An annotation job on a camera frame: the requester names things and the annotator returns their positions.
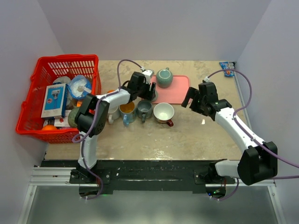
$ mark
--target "marble countertop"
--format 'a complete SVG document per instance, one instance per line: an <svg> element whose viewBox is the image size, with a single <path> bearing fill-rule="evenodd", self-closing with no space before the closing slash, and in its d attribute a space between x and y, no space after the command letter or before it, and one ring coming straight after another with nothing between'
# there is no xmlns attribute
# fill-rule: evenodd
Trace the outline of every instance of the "marble countertop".
<svg viewBox="0 0 299 224"><path fill-rule="evenodd" d="M190 85L197 88L202 79L221 69L218 61L137 61L147 69L157 72L169 67L174 75L186 75ZM102 93L118 86L116 67L118 61L100 61L99 71ZM122 83L129 80L136 65L123 62L120 66ZM219 73L211 78L217 88L219 99L225 98L235 109L241 107L233 78ZM241 152L230 136L209 117L192 112L189 108L173 105L174 127L159 124L154 117L144 124L137 118L124 127L121 118L112 125L108 122L99 135L98 159L115 160L238 160ZM245 121L243 112L238 114ZM79 144L49 144L45 159L76 160Z"/></svg>

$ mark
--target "cup handle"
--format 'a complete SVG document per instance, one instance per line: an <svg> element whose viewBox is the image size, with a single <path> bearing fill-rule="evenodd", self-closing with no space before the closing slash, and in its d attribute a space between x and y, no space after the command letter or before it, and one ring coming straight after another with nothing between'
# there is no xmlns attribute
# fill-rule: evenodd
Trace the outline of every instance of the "cup handle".
<svg viewBox="0 0 299 224"><path fill-rule="evenodd" d="M110 125L113 124L112 114L109 115L108 122Z"/></svg>
<svg viewBox="0 0 299 224"><path fill-rule="evenodd" d="M145 113L142 114L142 123L145 122Z"/></svg>
<svg viewBox="0 0 299 224"><path fill-rule="evenodd" d="M125 127L128 127L129 126L129 119L128 119L128 116L125 114L124 116L123 116L123 125L125 126Z"/></svg>
<svg viewBox="0 0 299 224"><path fill-rule="evenodd" d="M173 122L172 122L172 120L168 120L166 123L167 123L167 125L168 125L169 127L172 127L172 126L173 126Z"/></svg>

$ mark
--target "pink cutting board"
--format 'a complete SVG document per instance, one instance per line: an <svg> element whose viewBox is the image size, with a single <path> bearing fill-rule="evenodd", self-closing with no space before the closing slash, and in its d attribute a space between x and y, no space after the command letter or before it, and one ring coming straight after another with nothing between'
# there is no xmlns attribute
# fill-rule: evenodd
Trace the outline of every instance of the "pink cutting board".
<svg viewBox="0 0 299 224"><path fill-rule="evenodd" d="M152 78L153 82L156 81L156 76ZM169 103L169 104L182 104L190 87L190 80L187 76L173 76L173 81L168 88L160 88L156 85L158 98L153 104Z"/></svg>

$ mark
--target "white cup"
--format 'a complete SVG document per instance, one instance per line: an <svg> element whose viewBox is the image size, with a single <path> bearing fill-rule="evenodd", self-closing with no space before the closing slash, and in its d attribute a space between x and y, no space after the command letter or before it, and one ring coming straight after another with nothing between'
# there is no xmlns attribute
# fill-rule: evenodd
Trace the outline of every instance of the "white cup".
<svg viewBox="0 0 299 224"><path fill-rule="evenodd" d="M121 113L120 113L120 109L118 107L115 108L111 108L108 110L108 122L109 124L113 124L113 121L118 119L120 117Z"/></svg>
<svg viewBox="0 0 299 224"><path fill-rule="evenodd" d="M154 116L159 123L172 127L171 119L174 116L174 108L168 103L159 103L154 108Z"/></svg>

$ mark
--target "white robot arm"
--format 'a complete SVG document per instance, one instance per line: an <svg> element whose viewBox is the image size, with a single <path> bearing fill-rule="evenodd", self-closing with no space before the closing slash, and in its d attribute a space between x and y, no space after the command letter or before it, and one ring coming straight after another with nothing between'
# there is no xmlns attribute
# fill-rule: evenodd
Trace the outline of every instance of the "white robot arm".
<svg viewBox="0 0 299 224"><path fill-rule="evenodd" d="M276 145L273 142L265 142L254 134L237 115L234 116L235 111L231 104L225 99L218 99L214 83L204 81L199 84L198 90L190 87L182 106L187 107L190 99L193 99L190 105L191 110L216 121L230 135L242 153L239 161L220 160L211 163L209 170L204 174L206 182L230 176L240 178L245 184L251 185L277 175L277 158L263 151L253 139L275 154L277 154ZM235 119L254 137L253 139L250 139L236 124Z"/></svg>

